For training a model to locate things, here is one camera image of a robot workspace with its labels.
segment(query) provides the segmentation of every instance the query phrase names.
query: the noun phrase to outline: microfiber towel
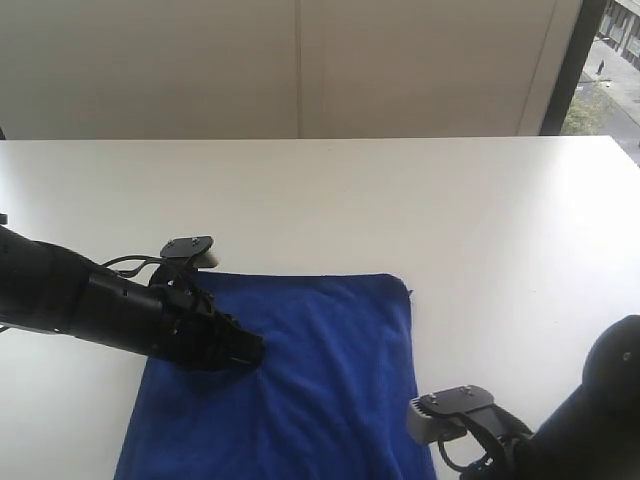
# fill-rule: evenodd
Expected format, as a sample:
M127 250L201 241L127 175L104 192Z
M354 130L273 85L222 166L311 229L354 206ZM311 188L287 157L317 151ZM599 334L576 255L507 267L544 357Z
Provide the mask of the microfiber towel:
M149 359L117 480L435 479L406 432L417 396L409 292L390 275L199 273L263 335L250 373Z

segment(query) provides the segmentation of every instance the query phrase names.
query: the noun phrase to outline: white tabletop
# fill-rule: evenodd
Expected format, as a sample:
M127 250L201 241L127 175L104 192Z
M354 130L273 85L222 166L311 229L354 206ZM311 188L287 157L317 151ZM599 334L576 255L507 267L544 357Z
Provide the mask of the white tabletop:
M393 273L420 391L481 385L532 427L640 310L640 171L605 137L2 142L0 211L96 261L210 234L224 271ZM144 361L3 334L0 478L111 478Z

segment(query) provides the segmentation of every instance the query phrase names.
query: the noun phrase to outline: tree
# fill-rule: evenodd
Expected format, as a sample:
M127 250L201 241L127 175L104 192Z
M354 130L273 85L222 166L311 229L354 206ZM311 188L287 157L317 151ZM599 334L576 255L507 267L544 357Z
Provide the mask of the tree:
M597 135L611 113L611 100L596 84L576 92L562 125L562 135Z

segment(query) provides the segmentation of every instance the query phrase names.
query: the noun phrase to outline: white wall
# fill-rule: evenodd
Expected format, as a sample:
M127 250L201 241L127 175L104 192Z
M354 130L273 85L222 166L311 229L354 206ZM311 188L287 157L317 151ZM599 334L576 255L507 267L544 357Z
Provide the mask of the white wall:
M9 138L536 134L580 0L3 0Z

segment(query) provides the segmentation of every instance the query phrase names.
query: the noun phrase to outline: blue towel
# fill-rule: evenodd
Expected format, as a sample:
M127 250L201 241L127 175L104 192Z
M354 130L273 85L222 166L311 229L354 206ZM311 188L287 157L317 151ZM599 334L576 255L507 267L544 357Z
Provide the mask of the blue towel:
M428 449L406 433L417 392L400 280L196 279L264 335L264 363L209 373L150 359L116 479L435 479Z

